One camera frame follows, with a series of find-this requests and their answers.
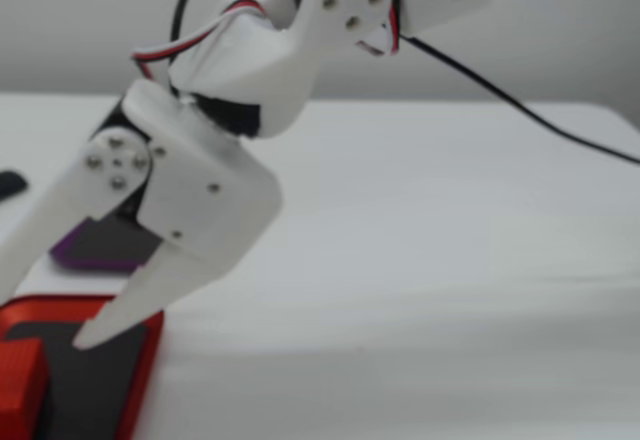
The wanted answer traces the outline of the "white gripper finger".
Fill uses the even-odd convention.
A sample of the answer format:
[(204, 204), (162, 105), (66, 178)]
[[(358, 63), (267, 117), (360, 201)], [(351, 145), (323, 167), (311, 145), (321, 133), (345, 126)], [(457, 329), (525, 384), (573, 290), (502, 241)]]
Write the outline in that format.
[(1, 241), (1, 302), (6, 303), (31, 267), (88, 219), (117, 209), (147, 180), (147, 140), (114, 127), (96, 134)]
[(73, 346), (97, 347), (222, 276), (223, 261), (216, 254), (200, 256), (164, 243), (122, 291), (83, 324)]

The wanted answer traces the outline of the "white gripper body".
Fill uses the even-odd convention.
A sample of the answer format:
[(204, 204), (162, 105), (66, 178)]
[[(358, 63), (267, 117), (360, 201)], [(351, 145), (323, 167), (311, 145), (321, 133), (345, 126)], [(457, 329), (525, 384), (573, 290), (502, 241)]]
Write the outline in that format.
[(281, 210), (276, 177), (240, 142), (158, 85), (137, 81), (121, 102), (124, 127), (97, 133), (102, 165), (89, 179), (89, 216), (135, 191), (137, 223), (161, 244), (128, 280), (125, 296), (186, 296), (233, 270)]

